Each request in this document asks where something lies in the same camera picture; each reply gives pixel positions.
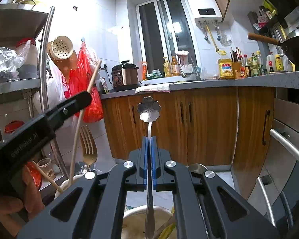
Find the person's left hand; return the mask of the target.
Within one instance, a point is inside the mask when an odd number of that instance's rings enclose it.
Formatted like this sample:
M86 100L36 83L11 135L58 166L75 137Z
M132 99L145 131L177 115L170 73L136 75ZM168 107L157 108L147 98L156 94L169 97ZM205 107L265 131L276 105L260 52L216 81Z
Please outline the person's left hand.
M41 194L27 166L23 167L23 182L26 185L24 199L0 196L0 238L15 238L22 226L11 217L22 209L27 210L29 219L36 217L44 208Z

